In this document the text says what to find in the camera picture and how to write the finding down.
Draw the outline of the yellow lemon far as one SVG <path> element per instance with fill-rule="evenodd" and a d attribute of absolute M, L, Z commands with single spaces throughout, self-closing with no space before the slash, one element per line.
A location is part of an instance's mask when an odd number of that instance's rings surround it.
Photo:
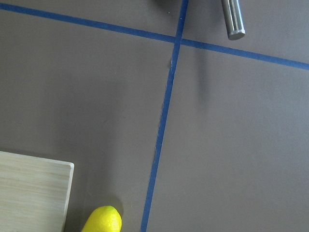
<path fill-rule="evenodd" d="M 82 232 L 120 232 L 122 218 L 113 206 L 95 209 L 87 219 Z"/>

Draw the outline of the metal scoop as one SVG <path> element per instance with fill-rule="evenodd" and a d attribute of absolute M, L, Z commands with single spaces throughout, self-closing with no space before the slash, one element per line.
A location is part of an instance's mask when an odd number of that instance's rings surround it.
<path fill-rule="evenodd" d="M 239 40 L 246 34 L 238 0 L 221 0 L 228 39 Z"/>

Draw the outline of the bamboo cutting board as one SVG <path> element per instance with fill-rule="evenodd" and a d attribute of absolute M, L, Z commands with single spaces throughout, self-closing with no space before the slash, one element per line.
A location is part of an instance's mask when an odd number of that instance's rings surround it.
<path fill-rule="evenodd" d="M 0 153 L 0 230 L 64 231 L 74 172 L 71 162 Z"/>

